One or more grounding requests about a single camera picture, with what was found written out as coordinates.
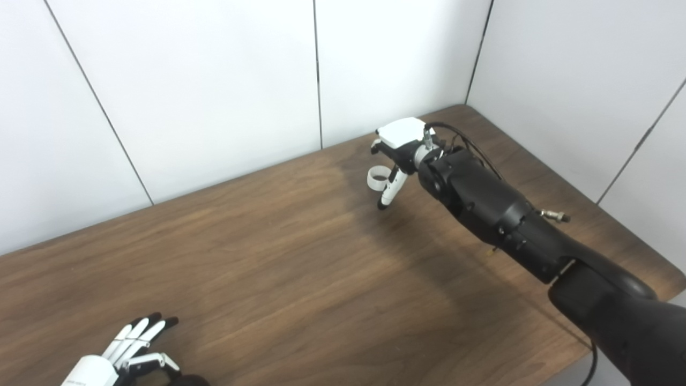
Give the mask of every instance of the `metal connector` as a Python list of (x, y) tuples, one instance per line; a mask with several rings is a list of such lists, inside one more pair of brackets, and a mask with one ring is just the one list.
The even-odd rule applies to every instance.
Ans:
[(566, 215), (564, 212), (553, 212), (552, 210), (541, 210), (539, 214), (550, 220), (555, 220), (557, 223), (568, 223), (571, 221), (571, 217)]

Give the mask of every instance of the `white fingertip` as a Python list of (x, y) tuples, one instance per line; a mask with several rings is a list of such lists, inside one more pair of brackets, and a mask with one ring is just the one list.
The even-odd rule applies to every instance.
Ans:
[(109, 346), (105, 349), (105, 352), (102, 353), (102, 356), (104, 358), (108, 358), (112, 353), (117, 349), (117, 346), (121, 343), (121, 341), (126, 338), (126, 335), (128, 335), (129, 332), (133, 329), (133, 326), (130, 324), (127, 324), (124, 326), (124, 328), (119, 331), (119, 334), (115, 337), (115, 339), (110, 343)]
[(146, 318), (142, 318), (140, 322), (126, 335), (126, 339), (124, 339), (115, 349), (115, 351), (107, 357), (107, 359), (112, 363), (113, 365), (117, 362), (117, 359), (126, 351), (128, 348), (131, 346), (133, 342), (138, 339), (138, 337), (143, 334), (143, 331), (145, 331), (145, 328), (147, 327), (147, 324), (150, 322), (150, 320)]
[(181, 367), (179, 367), (179, 366), (176, 364), (176, 362), (174, 362), (171, 358), (169, 358), (168, 355), (166, 355), (166, 354), (162, 354), (162, 355), (163, 355), (163, 358), (165, 359), (165, 364), (166, 364), (166, 365), (170, 366), (172, 369), (174, 369), (174, 370), (176, 370), (176, 371), (180, 371), (180, 370), (181, 370)]

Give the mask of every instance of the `wall seam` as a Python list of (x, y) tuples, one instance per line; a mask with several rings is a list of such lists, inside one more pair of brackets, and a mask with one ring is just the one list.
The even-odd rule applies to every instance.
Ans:
[(474, 82), (474, 74), (476, 74), (476, 66), (479, 64), (479, 57), (481, 56), (481, 48), (484, 46), (484, 38), (486, 37), (486, 30), (488, 29), (488, 22), (490, 21), (490, 12), (493, 10), (493, 2), (495, 0), (490, 0), (490, 5), (488, 6), (488, 14), (486, 14), (486, 22), (484, 23), (484, 31), (481, 33), (481, 41), (479, 42), (479, 50), (476, 53), (476, 58), (474, 60), (474, 67), (472, 67), (472, 76), (469, 78), (469, 86), (467, 87), (467, 95), (464, 97), (464, 104), (469, 101), (469, 93), (471, 92), (471, 86)]
[(655, 121), (652, 123), (652, 125), (650, 125), (650, 127), (649, 127), (649, 128), (646, 130), (646, 132), (643, 134), (643, 137), (641, 137), (641, 139), (639, 140), (638, 144), (636, 144), (636, 146), (634, 147), (634, 150), (631, 152), (631, 155), (629, 155), (629, 158), (626, 159), (626, 161), (624, 162), (624, 165), (622, 165), (622, 167), (619, 169), (619, 172), (617, 172), (617, 175), (615, 175), (615, 178), (612, 179), (612, 181), (610, 182), (610, 184), (607, 185), (607, 188), (605, 189), (605, 191), (603, 192), (603, 194), (600, 195), (600, 198), (598, 199), (598, 201), (595, 202), (596, 205), (600, 205), (600, 203), (602, 202), (603, 198), (605, 198), (605, 196), (606, 196), (607, 193), (610, 191), (610, 189), (612, 188), (612, 186), (615, 184), (615, 182), (617, 182), (619, 176), (622, 175), (622, 173), (624, 172), (624, 169), (626, 169), (626, 166), (629, 164), (629, 162), (631, 162), (631, 160), (632, 160), (632, 159), (634, 158), (634, 156), (636, 155), (636, 152), (641, 148), (641, 146), (643, 146), (643, 143), (646, 142), (648, 136), (649, 136), (650, 134), (652, 134), (652, 131), (655, 129), (655, 126), (658, 124), (658, 122), (660, 122), (660, 120), (662, 119), (662, 116), (665, 115), (665, 112), (666, 112), (666, 111), (669, 109), (669, 107), (672, 105), (672, 103), (673, 103), (674, 100), (676, 99), (676, 96), (677, 96), (677, 95), (681, 92), (681, 90), (684, 88), (684, 85), (685, 85), (685, 84), (686, 84), (686, 78), (684, 78), (684, 80), (681, 81), (681, 84), (679, 85), (679, 87), (677, 87), (676, 91), (674, 92), (674, 94), (672, 95), (672, 97), (670, 98), (670, 100), (667, 102), (667, 104), (666, 104), (665, 107), (662, 109), (662, 111), (660, 111), (660, 113), (657, 115), (657, 118), (655, 118)]
[(117, 142), (119, 142), (119, 146), (121, 146), (121, 149), (124, 152), (126, 159), (128, 160), (129, 164), (131, 165), (133, 172), (136, 174), (136, 178), (138, 179), (138, 182), (141, 184), (141, 187), (143, 188), (143, 191), (145, 192), (147, 199), (150, 201), (150, 205), (155, 205), (155, 203), (152, 201), (152, 197), (150, 197), (150, 193), (147, 191), (147, 188), (145, 187), (145, 184), (143, 183), (143, 179), (141, 178), (141, 175), (138, 173), (136, 166), (134, 166), (133, 161), (131, 160), (131, 156), (126, 151), (126, 148), (124, 147), (124, 144), (122, 143), (121, 138), (119, 138), (119, 134), (115, 130), (115, 127), (112, 125), (112, 121), (110, 120), (109, 115), (107, 115), (107, 112), (105, 111), (105, 108), (102, 106), (102, 103), (100, 102), (100, 98), (98, 98), (98, 96), (95, 92), (95, 89), (93, 88), (93, 85), (91, 84), (91, 81), (89, 80), (88, 76), (86, 75), (86, 72), (85, 72), (83, 66), (81, 66), (81, 62), (76, 57), (76, 53), (74, 52), (73, 48), (71, 47), (71, 44), (69, 43), (69, 40), (67, 39), (67, 35), (64, 34), (64, 30), (62, 29), (62, 26), (60, 25), (59, 21), (57, 20), (57, 17), (55, 16), (55, 12), (52, 11), (52, 8), (50, 7), (50, 4), (48, 4), (47, 0), (43, 0), (43, 3), (47, 7), (48, 12), (50, 12), (50, 17), (52, 17), (52, 20), (55, 22), (55, 25), (57, 25), (57, 29), (60, 31), (60, 35), (62, 35), (62, 39), (64, 40), (64, 42), (67, 44), (67, 48), (69, 48), (69, 52), (71, 53), (71, 57), (76, 62), (76, 65), (79, 67), (79, 70), (81, 71), (81, 75), (83, 75), (84, 79), (86, 80), (88, 88), (91, 90), (91, 93), (93, 94), (93, 97), (95, 98), (95, 101), (97, 102), (97, 105), (100, 107), (100, 111), (105, 116), (105, 119), (107, 120), (107, 123), (110, 126), (110, 129), (112, 129), (112, 132), (114, 133), (115, 138), (117, 138)]
[(319, 40), (317, 37), (317, 1), (312, 0), (312, 16), (314, 17), (314, 60), (317, 71), (317, 111), (319, 112), (319, 149), (324, 148), (324, 134), (322, 132), (322, 92), (319, 78)]

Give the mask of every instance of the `robot finger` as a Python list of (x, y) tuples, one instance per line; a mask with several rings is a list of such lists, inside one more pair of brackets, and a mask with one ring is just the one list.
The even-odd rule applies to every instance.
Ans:
[(153, 313), (147, 317), (142, 318), (138, 323), (136, 323), (131, 331), (122, 339), (112, 353), (108, 356), (103, 355), (105, 359), (108, 359), (113, 365), (117, 362), (117, 359), (131, 346), (133, 342), (136, 341), (148, 328), (150, 321), (156, 323), (162, 318), (162, 314)]
[(140, 337), (136, 338), (131, 345), (123, 352), (123, 354), (114, 362), (115, 368), (119, 369), (124, 361), (128, 361), (137, 355), (142, 355), (147, 352), (150, 344), (162, 334), (162, 331), (178, 324), (178, 318), (171, 317), (169, 319), (160, 320), (152, 327), (148, 328)]

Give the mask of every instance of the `table surface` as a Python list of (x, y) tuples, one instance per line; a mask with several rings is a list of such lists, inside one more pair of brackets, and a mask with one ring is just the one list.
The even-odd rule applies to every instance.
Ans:
[[(537, 207), (651, 285), (684, 276), (467, 106), (463, 128)], [(131, 319), (218, 385), (536, 385), (589, 351), (545, 285), (411, 177), (377, 210), (367, 135), (0, 258), (0, 378), (57, 385)], [(142, 385), (162, 381), (151, 376)]]

